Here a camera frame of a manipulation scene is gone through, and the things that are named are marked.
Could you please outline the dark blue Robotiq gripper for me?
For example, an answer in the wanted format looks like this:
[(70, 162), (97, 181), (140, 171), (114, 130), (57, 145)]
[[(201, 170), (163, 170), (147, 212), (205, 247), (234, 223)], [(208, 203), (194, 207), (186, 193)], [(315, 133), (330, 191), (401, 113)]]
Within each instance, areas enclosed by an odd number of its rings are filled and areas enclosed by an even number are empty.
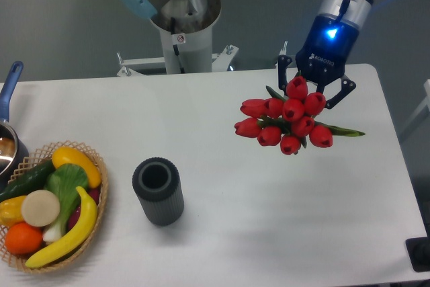
[[(296, 54), (298, 72), (305, 80), (323, 90), (336, 80), (341, 81), (340, 91), (326, 101), (326, 109), (334, 108), (355, 88), (356, 83), (345, 75), (345, 63), (359, 36), (359, 30), (342, 21), (318, 15), (315, 17), (307, 39)], [(280, 54), (277, 58), (278, 88), (286, 95), (287, 69), (292, 58)]]

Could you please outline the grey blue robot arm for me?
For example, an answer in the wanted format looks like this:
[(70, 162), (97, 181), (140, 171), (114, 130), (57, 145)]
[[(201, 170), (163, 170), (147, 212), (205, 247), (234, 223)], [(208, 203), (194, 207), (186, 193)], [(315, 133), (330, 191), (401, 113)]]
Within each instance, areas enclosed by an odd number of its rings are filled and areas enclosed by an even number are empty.
[[(169, 74), (223, 71), (229, 59), (212, 57), (212, 28), (221, 12), (220, 0), (120, 0), (134, 15), (147, 19), (159, 31), (165, 68)], [(345, 63), (374, 0), (322, 0), (307, 39), (295, 55), (278, 57), (278, 86), (286, 89), (286, 69), (298, 71), (319, 92), (334, 81), (339, 93), (326, 102), (335, 107), (355, 89), (345, 75)]]

